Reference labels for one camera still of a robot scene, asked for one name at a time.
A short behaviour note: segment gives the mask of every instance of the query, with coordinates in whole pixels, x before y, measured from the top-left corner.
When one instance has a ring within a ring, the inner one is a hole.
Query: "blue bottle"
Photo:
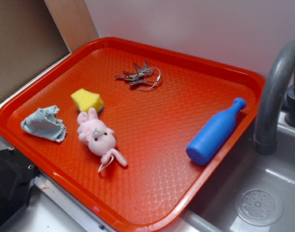
[[[206,165],[235,130],[236,116],[246,107],[246,101],[236,98],[227,110],[215,114],[186,147],[186,153],[199,165]]]

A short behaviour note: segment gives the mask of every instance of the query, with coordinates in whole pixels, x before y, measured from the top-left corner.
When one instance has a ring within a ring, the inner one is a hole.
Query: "stuffed toy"
[[[123,155],[115,149],[117,142],[113,135],[114,131],[98,119],[95,108],[90,108],[88,114],[81,112],[78,115],[77,122],[80,125],[77,130],[79,140],[84,142],[92,153],[101,156],[102,164],[98,172],[107,167],[114,157],[122,166],[128,165]]]

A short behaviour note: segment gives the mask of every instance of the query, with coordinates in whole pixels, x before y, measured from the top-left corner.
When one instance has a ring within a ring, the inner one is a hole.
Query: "drain cover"
[[[283,213],[283,201],[279,194],[266,186],[247,186],[235,198],[239,217],[253,226],[268,226]]]

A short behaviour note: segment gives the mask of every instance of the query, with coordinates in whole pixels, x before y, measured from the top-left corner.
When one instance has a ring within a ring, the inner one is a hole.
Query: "faucet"
[[[293,75],[294,84],[288,87]],[[255,122],[254,148],[257,153],[270,155],[277,150],[281,108],[287,113],[286,123],[295,127],[295,40],[281,50],[268,74]]]

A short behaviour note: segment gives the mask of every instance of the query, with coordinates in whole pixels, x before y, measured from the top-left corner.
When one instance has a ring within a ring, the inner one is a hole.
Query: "red tray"
[[[133,62],[162,71],[149,92],[117,80]],[[236,67],[117,38],[93,41],[0,110],[0,135],[43,172],[117,231],[154,231],[177,218],[254,120],[264,80]],[[100,158],[78,140],[78,111],[70,97],[80,88],[99,93],[102,120],[116,133],[115,160],[97,173]],[[185,148],[211,116],[247,101],[237,127],[213,160],[201,167]],[[58,144],[23,132],[21,121],[38,108],[57,105],[67,135]]]

